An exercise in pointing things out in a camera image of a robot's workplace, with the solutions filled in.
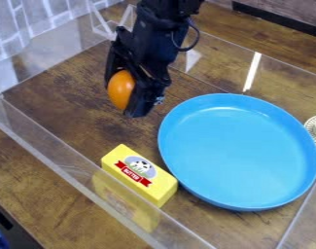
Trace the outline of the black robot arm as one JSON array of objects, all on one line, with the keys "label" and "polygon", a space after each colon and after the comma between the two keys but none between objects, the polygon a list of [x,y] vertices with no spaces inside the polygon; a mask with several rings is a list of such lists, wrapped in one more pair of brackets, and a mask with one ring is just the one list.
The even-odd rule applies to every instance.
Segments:
[{"label": "black robot arm", "polygon": [[116,40],[108,56],[105,87],[123,70],[135,78],[135,90],[124,115],[145,117],[164,101],[172,80],[168,65],[181,52],[200,41],[201,33],[192,15],[200,13],[204,0],[140,0],[133,30],[116,28]]}]

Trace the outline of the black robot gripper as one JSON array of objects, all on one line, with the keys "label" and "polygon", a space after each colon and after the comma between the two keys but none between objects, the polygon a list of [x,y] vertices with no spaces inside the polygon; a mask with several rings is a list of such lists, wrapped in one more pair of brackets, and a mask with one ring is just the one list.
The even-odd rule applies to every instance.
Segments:
[{"label": "black robot gripper", "polygon": [[129,118],[148,116],[165,100],[171,86],[168,65],[180,52],[191,49],[183,43],[192,25],[192,4],[139,3],[136,12],[133,30],[124,26],[116,30],[105,72],[105,87],[123,69],[137,79],[124,111]]}]

